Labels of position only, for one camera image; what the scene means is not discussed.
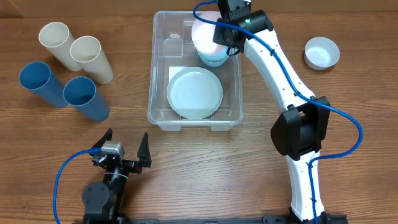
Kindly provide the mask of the grey plate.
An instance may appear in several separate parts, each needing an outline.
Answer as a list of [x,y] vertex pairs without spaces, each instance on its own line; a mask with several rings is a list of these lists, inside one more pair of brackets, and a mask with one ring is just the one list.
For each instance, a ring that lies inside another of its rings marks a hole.
[[188,67],[170,79],[167,99],[178,115],[187,119],[202,119],[220,107],[223,87],[213,72],[201,67]]

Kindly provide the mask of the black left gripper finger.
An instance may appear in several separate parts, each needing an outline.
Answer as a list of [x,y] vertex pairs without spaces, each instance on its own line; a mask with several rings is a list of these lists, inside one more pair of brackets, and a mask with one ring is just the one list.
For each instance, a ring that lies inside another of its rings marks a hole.
[[91,148],[101,148],[106,141],[112,140],[113,130],[109,128],[102,138],[99,139]]
[[144,133],[139,150],[137,152],[139,158],[139,164],[141,167],[151,167],[152,159],[149,150],[149,135]]

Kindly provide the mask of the light blue bowl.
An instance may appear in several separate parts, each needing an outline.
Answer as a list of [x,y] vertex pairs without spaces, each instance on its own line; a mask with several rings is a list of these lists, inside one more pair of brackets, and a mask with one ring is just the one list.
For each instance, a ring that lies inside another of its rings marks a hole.
[[211,67],[219,67],[222,64],[225,63],[225,61],[228,59],[228,55],[226,52],[221,52],[219,54],[205,54],[201,51],[198,51],[198,55],[201,58],[201,61]]

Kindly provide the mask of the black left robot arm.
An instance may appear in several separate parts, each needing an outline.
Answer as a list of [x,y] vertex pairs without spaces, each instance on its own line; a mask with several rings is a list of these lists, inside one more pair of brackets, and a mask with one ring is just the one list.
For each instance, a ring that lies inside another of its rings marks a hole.
[[92,182],[83,190],[83,223],[129,223],[128,215],[121,213],[129,174],[140,174],[152,164],[147,133],[137,152],[138,161],[126,160],[123,144],[113,141],[112,135],[113,130],[108,129],[91,148],[93,165],[103,168],[105,173],[102,181]]

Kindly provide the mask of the pink bowl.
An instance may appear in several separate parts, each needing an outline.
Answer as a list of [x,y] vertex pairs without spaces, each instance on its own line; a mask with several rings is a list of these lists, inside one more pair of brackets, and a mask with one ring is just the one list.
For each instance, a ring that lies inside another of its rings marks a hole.
[[197,51],[205,54],[226,52],[227,47],[213,42],[215,25],[195,19],[192,27],[192,42]]

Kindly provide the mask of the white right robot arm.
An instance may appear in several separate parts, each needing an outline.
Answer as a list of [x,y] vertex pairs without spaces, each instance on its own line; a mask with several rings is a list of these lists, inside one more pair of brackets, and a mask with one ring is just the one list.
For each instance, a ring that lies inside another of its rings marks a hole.
[[277,104],[280,115],[271,129],[271,139],[289,169],[291,221],[326,223],[316,158],[326,136],[330,102],[324,96],[317,98],[302,83],[264,11],[237,7],[220,13],[214,42],[244,53],[259,70]]

